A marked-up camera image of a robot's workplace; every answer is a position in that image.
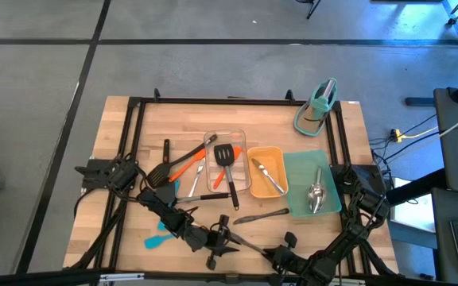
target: metal spoon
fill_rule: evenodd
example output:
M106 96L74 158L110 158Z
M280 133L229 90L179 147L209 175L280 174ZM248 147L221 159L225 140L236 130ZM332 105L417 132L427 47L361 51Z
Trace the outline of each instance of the metal spoon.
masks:
M326 199L326 191L321 185L322 169L317 169L316 183L310 186L309 190L309 207L312 213L316 213L323 207L324 200Z

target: desk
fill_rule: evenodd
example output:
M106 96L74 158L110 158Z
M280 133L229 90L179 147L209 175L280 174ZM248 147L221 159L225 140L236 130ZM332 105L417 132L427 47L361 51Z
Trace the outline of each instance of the desk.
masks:
M127 102L127 97L111 96L107 98L93 149L94 157L98 159L115 157ZM367 131L359 103L342 102L341 107L352 163L372 164ZM137 154L140 167L149 172L155 165L161 163L164 139L168 138L171 142L170 157L171 160L174 160L194 149L202 141L205 132L216 129L244 130L247 148L277 146L285 153L323 149L329 154L326 129L319 137L306 137L293 128L297 108L298 106L146 103ZM331 116L332 120L336 122L336 116L334 114ZM130 125L130 129L133 128L134 122ZM338 157L343 158L336 124L333 124L333 129L336 135ZM197 164L194 164L180 177L178 197L188 195L196 166ZM181 165L175 166L172 172L180 167ZM205 182L206 177L203 174L197 185L196 195L209 193ZM262 248L276 247L284 243L285 232L292 231L298 237L295 252L305 258L319 249L324 249L341 231L339 214L311 218L293 218L290 215L282 215L264 218L259 222L233 226L232 221L244 215L255 215L287 207L286 198L256 199L249 191L242 192L238 197L239 211L234 211L229 199L201 201L191 203L189 206L179 204L178 206L200 206L193 216L196 222L205 226L218 222L219 215L222 213L229 215L231 230ZM106 201L107 190L101 189L93 191L79 205L64 266L77 262L99 234ZM244 246L237 246L240 249L237 253L225 254L218 258L214 272L209 271L205 266L208 250L201 249L193 253L180 239L169 240L157 249L146 249L143 244L146 238L156 234L166 234L157 230L158 221L159 218L146 208L136 203L128 204L117 270L182 273L230 272L261 275L274 272L270 263L259 253ZM398 267L387 224L374 230L369 237L369 242L386 265L397 272ZM111 245L112 238L109 237L102 266L108 263ZM359 258L358 250L355 250L356 269L358 272L363 272ZM347 274L347 266L345 264L342 266L343 274Z

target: orange spatula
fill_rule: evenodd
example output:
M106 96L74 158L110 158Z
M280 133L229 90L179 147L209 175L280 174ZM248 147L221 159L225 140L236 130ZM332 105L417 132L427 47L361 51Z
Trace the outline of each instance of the orange spatula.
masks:
M242 148L238 146L233 146L233 149L235 150L235 160L238 159L239 154L242 152ZM222 170L220 175L216 178L216 181L213 184L213 188L216 189L219 187L220 182L222 182L223 177L226 175L226 170Z
M194 157L192 157L192 159L187 164L181 167L180 171L175 172L174 175L169 178L169 182L173 182L175 179L181 176L181 174L183 174L183 172L186 169L188 169L188 167L192 166L192 164L194 164L195 161L201 160L204 157L206 157L206 149L202 149L199 152L197 152L196 155L194 155Z

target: clear plastic container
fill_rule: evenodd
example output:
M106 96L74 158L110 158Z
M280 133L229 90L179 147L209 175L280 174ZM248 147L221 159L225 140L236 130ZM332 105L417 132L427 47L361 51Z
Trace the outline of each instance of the clear plastic container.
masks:
M245 133L240 129L225 129L206 132L204 140L206 141L211 135L216 134L217 138L206 148L206 178L208 190L215 193L229 192L227 177L222 174L223 178L219 181L218 187L214 186L215 182L223 171L216 163L213 149L220 144L230 143L235 150L235 162L231 165L232 179L235 183L236 191L248 189L252 180L248 170L248 158L246 156Z

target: gray floor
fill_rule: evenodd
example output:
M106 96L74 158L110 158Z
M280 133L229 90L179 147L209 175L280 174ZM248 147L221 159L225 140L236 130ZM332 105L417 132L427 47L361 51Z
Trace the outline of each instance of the gray floor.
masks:
M0 37L91 38L102 0L0 0ZM147 39L457 39L440 3L323 1L310 21L293 0L113 0L102 38ZM0 46L0 274L13 271L87 46ZM430 96L458 86L458 47L333 45L118 45L99 46L30 271L60 269L72 228L81 176L73 167L91 155L108 95L229 95L281 99L292 89L306 99L328 77L340 98L362 103L370 138L406 130L434 114L410 108L407 96ZM391 145L388 154L403 145ZM394 176L415 179L443 166L439 144L392 164ZM408 276L427 255L394 243Z

